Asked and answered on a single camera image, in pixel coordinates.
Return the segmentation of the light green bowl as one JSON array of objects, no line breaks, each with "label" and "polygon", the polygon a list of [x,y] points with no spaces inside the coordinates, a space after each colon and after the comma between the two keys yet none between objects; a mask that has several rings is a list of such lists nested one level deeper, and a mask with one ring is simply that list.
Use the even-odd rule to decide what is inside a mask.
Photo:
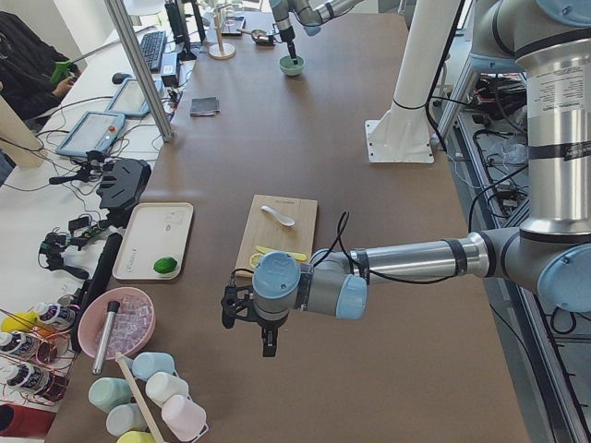
[{"label": "light green bowl", "polygon": [[290,55],[282,57],[279,61],[281,71],[288,77],[296,77],[300,75],[305,67],[305,60],[298,56],[293,59]]}]

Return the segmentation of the white ceramic spoon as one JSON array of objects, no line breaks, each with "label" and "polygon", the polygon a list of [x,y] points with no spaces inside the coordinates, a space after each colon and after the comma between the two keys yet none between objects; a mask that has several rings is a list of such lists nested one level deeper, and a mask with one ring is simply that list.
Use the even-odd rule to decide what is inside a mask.
[{"label": "white ceramic spoon", "polygon": [[294,219],[283,215],[282,213],[280,213],[279,211],[275,210],[274,208],[272,208],[270,206],[262,205],[260,207],[260,210],[265,213],[270,214],[282,226],[293,227],[296,224],[296,221]]}]

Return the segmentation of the metal scoop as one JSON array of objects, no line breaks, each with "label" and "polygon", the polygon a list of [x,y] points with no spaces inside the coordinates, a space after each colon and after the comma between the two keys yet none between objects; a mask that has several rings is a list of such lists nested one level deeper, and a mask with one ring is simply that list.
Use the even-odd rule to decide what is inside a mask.
[{"label": "metal scoop", "polygon": [[239,28],[238,31],[241,34],[248,35],[255,44],[260,46],[274,46],[277,43],[275,37],[265,30],[246,30]]}]

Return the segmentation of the wooden mug tree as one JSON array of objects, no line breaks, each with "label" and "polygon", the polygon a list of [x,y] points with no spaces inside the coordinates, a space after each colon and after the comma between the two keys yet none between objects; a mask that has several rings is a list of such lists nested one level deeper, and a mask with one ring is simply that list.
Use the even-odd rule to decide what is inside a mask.
[{"label": "wooden mug tree", "polygon": [[216,43],[210,45],[208,49],[209,56],[214,60],[229,60],[235,56],[235,47],[231,43],[223,41],[221,13],[225,6],[220,6],[217,1],[213,1],[211,8]]}]

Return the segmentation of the yellow plastic knife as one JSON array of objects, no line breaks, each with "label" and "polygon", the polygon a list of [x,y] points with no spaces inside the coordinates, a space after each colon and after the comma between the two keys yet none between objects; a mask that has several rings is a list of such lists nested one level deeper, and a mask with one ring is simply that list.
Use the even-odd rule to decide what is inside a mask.
[{"label": "yellow plastic knife", "polygon": [[[283,252],[282,249],[273,249],[262,245],[256,245],[255,250],[261,254],[269,254],[271,252]],[[306,262],[308,260],[308,256],[303,253],[286,251],[286,254],[293,257],[297,261]]]}]

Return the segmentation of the wooden cutting board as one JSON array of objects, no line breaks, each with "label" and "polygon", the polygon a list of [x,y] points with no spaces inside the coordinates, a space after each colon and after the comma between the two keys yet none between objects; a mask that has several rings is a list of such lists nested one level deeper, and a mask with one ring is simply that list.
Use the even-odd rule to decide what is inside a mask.
[{"label": "wooden cutting board", "polygon": [[[260,208],[269,206],[295,221],[288,227],[280,224]],[[250,195],[242,202],[238,224],[239,248],[235,268],[253,270],[250,258],[257,253],[256,246],[295,252],[310,257],[312,252],[318,201],[303,198],[286,198],[266,195]]]}]

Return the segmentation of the grey folded cloth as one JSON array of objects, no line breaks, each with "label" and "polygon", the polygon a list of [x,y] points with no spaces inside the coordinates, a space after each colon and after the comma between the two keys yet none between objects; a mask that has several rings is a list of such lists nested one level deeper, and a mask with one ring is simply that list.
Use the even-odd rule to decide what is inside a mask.
[{"label": "grey folded cloth", "polygon": [[214,116],[220,112],[220,104],[217,97],[194,98],[191,100],[189,115]]}]

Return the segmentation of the green lime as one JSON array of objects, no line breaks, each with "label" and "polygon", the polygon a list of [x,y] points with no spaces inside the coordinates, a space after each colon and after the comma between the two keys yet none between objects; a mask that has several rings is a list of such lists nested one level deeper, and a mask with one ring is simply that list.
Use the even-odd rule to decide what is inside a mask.
[{"label": "green lime", "polygon": [[174,257],[161,257],[153,263],[152,269],[159,275],[165,275],[175,271],[177,264]]}]

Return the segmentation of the pastel white cup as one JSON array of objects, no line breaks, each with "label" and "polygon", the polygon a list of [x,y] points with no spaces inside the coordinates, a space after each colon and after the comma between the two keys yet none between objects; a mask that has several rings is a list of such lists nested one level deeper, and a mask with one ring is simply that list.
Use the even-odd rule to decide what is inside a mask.
[{"label": "pastel white cup", "polygon": [[184,379],[160,371],[148,379],[145,392],[150,400],[159,407],[162,407],[174,395],[181,395],[187,398],[189,395],[189,386]]}]

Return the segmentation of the black keyboard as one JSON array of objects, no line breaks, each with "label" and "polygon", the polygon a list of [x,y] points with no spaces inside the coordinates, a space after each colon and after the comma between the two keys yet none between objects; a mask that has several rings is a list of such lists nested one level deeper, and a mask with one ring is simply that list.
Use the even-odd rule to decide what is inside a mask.
[{"label": "black keyboard", "polygon": [[165,31],[154,31],[142,36],[139,47],[150,72],[159,72],[162,65],[162,56],[167,43]]}]

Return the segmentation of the cream rabbit tray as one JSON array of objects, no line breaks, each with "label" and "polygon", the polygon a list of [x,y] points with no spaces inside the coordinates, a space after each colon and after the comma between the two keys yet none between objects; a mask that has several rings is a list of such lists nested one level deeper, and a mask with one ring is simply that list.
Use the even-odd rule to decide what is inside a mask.
[{"label": "cream rabbit tray", "polygon": [[[120,281],[165,281],[178,276],[193,212],[188,202],[138,204],[126,228],[113,276]],[[157,274],[152,266],[161,257],[174,257],[178,262],[176,270]]]}]

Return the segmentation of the metal muddler tube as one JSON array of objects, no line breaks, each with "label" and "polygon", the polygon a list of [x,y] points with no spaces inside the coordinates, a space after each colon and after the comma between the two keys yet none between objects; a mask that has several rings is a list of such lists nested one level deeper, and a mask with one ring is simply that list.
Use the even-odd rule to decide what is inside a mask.
[{"label": "metal muddler tube", "polygon": [[105,321],[103,324],[103,333],[98,343],[96,354],[94,356],[91,373],[99,376],[103,371],[104,361],[106,359],[109,341],[115,324],[115,318],[118,313],[120,303],[111,301],[107,305]]}]

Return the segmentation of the blue teach pendant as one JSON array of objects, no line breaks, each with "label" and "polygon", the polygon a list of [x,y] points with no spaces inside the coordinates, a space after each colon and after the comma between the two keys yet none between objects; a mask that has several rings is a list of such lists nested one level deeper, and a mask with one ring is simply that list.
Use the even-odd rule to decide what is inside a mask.
[{"label": "blue teach pendant", "polygon": [[107,153],[126,123],[126,116],[114,112],[86,112],[62,140],[55,153],[86,158],[89,151]]},{"label": "blue teach pendant", "polygon": [[107,105],[106,111],[124,114],[130,119],[140,119],[150,112],[150,108],[139,82],[134,78],[125,78]]}]

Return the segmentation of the white pedestal column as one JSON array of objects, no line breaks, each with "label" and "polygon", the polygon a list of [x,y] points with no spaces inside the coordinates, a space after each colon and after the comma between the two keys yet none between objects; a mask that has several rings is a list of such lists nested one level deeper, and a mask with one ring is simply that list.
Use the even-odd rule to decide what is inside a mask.
[{"label": "white pedestal column", "polygon": [[463,8],[461,0],[416,3],[391,108],[366,121],[371,162],[434,162],[426,110]]}]

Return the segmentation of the aluminium frame post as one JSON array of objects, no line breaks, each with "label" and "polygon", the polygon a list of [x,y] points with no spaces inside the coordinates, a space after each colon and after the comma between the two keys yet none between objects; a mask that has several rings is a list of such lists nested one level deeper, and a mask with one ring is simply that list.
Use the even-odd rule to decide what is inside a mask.
[{"label": "aluminium frame post", "polygon": [[122,0],[104,0],[104,4],[123,45],[127,60],[148,103],[151,116],[163,142],[169,142],[174,138],[175,133],[163,109],[160,93],[155,87],[151,72],[143,58],[139,41],[136,37],[131,19],[127,14],[125,4]]}]

